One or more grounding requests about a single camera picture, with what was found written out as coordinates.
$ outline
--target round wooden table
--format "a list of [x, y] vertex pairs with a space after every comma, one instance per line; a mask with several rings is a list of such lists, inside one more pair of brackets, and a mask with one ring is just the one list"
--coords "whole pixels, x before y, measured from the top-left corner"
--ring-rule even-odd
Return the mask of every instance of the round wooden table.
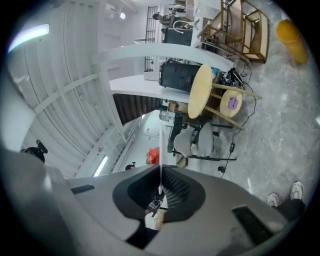
[[235, 88], [235, 87], [225, 86], [221, 84], [213, 84], [213, 77], [214, 75], [212, 73], [212, 68], [208, 64], [203, 64], [199, 68], [198, 72], [195, 75], [191, 92], [190, 92], [189, 104], [188, 104], [189, 117], [191, 119], [195, 119], [205, 109], [227, 120], [228, 122], [233, 124], [235, 127], [244, 130], [244, 128], [240, 124], [233, 121], [230, 117], [220, 113], [219, 111], [211, 107], [206, 106], [210, 96], [213, 96], [218, 99], [222, 99], [220, 95], [211, 93], [211, 89], [212, 87], [215, 87], [219, 89], [227, 89], [227, 90], [232, 90], [240, 93], [254, 95], [256, 97], [260, 97], [260, 96], [255, 95], [251, 92], [247, 92], [247, 91]]
[[195, 75], [188, 104], [188, 114], [192, 119], [200, 116], [208, 102], [214, 74], [208, 64], [203, 64]]

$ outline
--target person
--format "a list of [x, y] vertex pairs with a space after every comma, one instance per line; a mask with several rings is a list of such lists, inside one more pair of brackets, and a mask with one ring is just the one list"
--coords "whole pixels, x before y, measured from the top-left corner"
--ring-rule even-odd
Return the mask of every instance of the person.
[[125, 170], [131, 170], [131, 169], [136, 169], [136, 162], [132, 162], [132, 164], [128, 164], [126, 167], [125, 167]]
[[184, 21], [184, 22], [178, 22], [175, 27], [183, 27], [186, 26], [188, 22], [191, 22], [192, 20], [181, 17], [181, 16], [176, 16], [176, 12], [172, 12], [170, 15], [160, 15], [159, 13], [155, 13], [152, 17], [156, 21], [159, 21], [164, 27], [166, 28], [172, 28], [174, 23], [176, 21]]
[[271, 193], [267, 197], [267, 204], [276, 208], [289, 222], [299, 219], [306, 208], [303, 202], [304, 188], [300, 181], [295, 181], [290, 188], [290, 199], [279, 204], [277, 194]]

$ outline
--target shoe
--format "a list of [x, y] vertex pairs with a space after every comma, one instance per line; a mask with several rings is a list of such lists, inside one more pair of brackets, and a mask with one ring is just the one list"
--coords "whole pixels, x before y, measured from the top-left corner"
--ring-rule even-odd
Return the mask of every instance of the shoe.
[[268, 198], [266, 199], [266, 203], [272, 207], [278, 207], [279, 198], [275, 193], [271, 193], [268, 195]]
[[300, 181], [295, 181], [290, 189], [290, 199], [300, 199], [304, 197], [304, 187]]

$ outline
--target gray floor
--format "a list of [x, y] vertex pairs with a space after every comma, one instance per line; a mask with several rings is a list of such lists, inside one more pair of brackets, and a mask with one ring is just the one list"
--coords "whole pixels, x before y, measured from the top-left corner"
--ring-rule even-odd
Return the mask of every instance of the gray floor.
[[[281, 10], [272, 1], [250, 0], [269, 18], [270, 41], [266, 64], [252, 63], [249, 82], [254, 92], [263, 96], [257, 100], [255, 114], [234, 138], [235, 151], [224, 179], [235, 182], [261, 200], [271, 192], [284, 200], [292, 182], [300, 180], [304, 186], [304, 201], [309, 202], [319, 179], [320, 116], [319, 78], [316, 64], [295, 63], [276, 37]], [[246, 69], [248, 81], [250, 71]], [[243, 106], [234, 118], [243, 124], [254, 110], [255, 100], [244, 96]], [[214, 118], [215, 123], [222, 122]], [[215, 138], [212, 156], [229, 156], [233, 133], [237, 129], [220, 129]], [[191, 159], [188, 169], [221, 177], [218, 166], [226, 162]]]

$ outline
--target chair leg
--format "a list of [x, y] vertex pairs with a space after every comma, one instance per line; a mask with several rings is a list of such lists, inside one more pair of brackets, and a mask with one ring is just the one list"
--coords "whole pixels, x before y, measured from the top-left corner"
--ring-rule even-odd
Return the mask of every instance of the chair leg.
[[256, 97], [257, 99], [262, 99], [262, 97], [260, 95], [257, 95], [257, 94], [254, 94], [254, 93], [250, 92], [250, 91], [242, 90], [242, 89], [239, 89], [239, 88], [236, 88], [236, 87], [231, 87], [231, 86], [226, 86], [226, 85], [216, 84], [216, 83], [213, 83], [212, 87], [218, 88], [218, 89], [231, 90], [231, 91], [235, 91], [235, 92], [238, 92], [238, 93], [241, 93], [241, 94], [247, 94], [247, 95], [250, 95], [252, 97]]
[[228, 128], [228, 129], [232, 129], [233, 126], [230, 125], [222, 125], [222, 124], [211, 124], [212, 127], [221, 127], [221, 128]]
[[238, 124], [236, 121], [233, 121], [230, 117], [227, 117], [226, 115], [220, 113], [219, 111], [209, 107], [209, 106], [205, 106], [204, 109], [209, 110], [210, 112], [216, 114], [217, 116], [227, 120], [228, 122], [230, 122], [231, 124], [233, 124], [235, 127], [241, 129], [241, 130], [245, 130], [245, 128], [243, 128], [240, 124]]
[[216, 162], [219, 162], [219, 161], [237, 161], [236, 158], [215, 158], [215, 157], [201, 157], [201, 156], [196, 156], [196, 155], [190, 155], [188, 156], [188, 158], [191, 158], [191, 159], [200, 159], [200, 160], [208, 160], [208, 161], [216, 161]]

